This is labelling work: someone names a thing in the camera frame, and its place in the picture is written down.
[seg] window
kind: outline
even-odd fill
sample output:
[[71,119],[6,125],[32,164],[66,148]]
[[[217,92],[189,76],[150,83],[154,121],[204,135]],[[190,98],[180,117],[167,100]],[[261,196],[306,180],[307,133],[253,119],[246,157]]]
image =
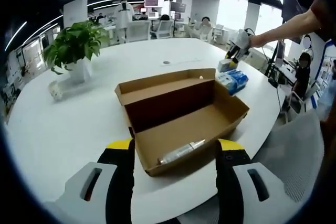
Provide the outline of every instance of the window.
[[52,38],[53,38],[54,40],[56,39],[56,37],[57,37],[57,35],[58,35],[58,33],[59,33],[60,31],[61,31],[61,28],[60,28],[59,26],[53,29],[53,31],[52,31]]
[[[259,18],[256,28],[256,35],[262,34],[266,31],[272,30],[282,24],[281,10],[273,6],[261,4],[259,11]],[[264,45],[264,51],[267,57],[272,58],[275,48],[277,47],[277,41],[273,41]],[[285,39],[285,56],[288,56],[292,41]]]
[[219,0],[217,24],[232,30],[244,29],[248,0]]

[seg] cardboard box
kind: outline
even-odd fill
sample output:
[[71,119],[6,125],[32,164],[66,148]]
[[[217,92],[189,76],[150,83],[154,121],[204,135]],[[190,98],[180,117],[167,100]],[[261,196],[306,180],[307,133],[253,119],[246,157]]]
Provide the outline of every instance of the cardboard box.
[[[215,80],[215,69],[194,69],[121,83],[115,89],[135,136],[145,171],[158,175],[233,131],[249,108]],[[190,142],[196,150],[159,165],[158,159]]]

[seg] woman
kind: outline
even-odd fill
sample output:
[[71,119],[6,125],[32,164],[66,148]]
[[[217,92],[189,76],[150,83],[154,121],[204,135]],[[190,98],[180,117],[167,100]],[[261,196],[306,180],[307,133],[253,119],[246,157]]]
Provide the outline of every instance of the woman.
[[323,95],[319,99],[317,113],[319,115],[320,120],[324,120],[327,118],[327,115],[330,112],[332,103],[334,102],[334,98],[336,95],[336,60],[333,62],[332,67],[332,78],[328,83],[328,87],[324,91]]
[[311,57],[307,52],[303,52],[299,59],[299,68],[296,70],[295,77],[297,81],[294,83],[292,91],[294,91],[301,99],[305,96],[309,77],[310,77]]
[[186,33],[187,36],[191,38],[201,38],[201,35],[207,36],[212,29],[212,25],[210,23],[209,17],[203,17],[202,23],[199,29],[190,29],[188,26],[186,26]]
[[120,5],[115,8],[114,16],[119,43],[125,43],[127,25],[133,21],[134,9],[127,3],[127,0],[121,0]]

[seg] person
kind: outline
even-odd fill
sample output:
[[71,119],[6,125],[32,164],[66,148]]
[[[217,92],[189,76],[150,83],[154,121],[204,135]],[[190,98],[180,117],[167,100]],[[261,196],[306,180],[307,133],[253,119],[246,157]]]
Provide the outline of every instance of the person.
[[[336,44],[336,0],[314,0],[307,12],[297,15],[281,26],[261,35],[250,38],[251,47],[261,47],[268,42],[289,39],[315,32],[319,29],[328,35]],[[327,117],[320,121],[324,142],[324,158],[319,176],[310,199],[300,212],[289,223],[311,223],[333,218],[333,211],[329,208],[329,201],[335,196],[334,183],[336,181],[336,95],[333,96],[331,108]],[[316,209],[324,209],[316,215]]]
[[318,101],[317,113],[321,120],[326,119],[336,96],[336,60],[333,61],[331,71],[332,76],[329,80],[328,86]]
[[299,58],[299,67],[295,74],[297,80],[292,88],[292,91],[294,91],[301,99],[305,96],[307,91],[310,77],[310,64],[310,55],[307,52],[303,52]]
[[[331,13],[325,0],[314,0],[308,11],[296,15],[281,26],[267,31],[263,34],[251,36],[251,47],[262,47],[265,44],[282,39],[300,37],[313,33],[319,29],[336,43],[336,19]],[[332,142],[335,142],[336,153],[336,99],[333,99],[329,115],[321,121],[321,131],[324,140],[325,151],[327,152]]]
[[140,17],[139,17],[139,20],[147,20],[148,19],[148,16],[146,14],[146,12],[142,12]]
[[210,23],[210,18],[209,17],[203,17],[202,18],[202,23],[199,29],[190,29],[188,26],[186,26],[186,35],[191,38],[201,38],[202,36],[207,36],[211,29],[212,25]]
[[165,21],[170,20],[169,15],[167,15],[167,14],[163,14],[163,15],[161,16],[160,20],[165,20]]
[[132,5],[127,3],[127,0],[121,0],[114,10],[114,16],[116,18],[115,28],[118,35],[119,43],[126,42],[126,29],[129,22],[133,21],[134,9]]
[[98,15],[97,19],[96,19],[96,23],[97,23],[97,24],[99,23],[99,20],[100,20],[101,18],[104,18],[104,16],[100,13],[100,14]]

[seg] hand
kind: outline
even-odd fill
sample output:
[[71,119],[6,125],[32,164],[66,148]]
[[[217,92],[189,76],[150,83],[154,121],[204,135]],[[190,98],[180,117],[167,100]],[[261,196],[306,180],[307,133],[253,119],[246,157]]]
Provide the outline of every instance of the hand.
[[266,41],[262,35],[250,36],[250,47],[263,47]]

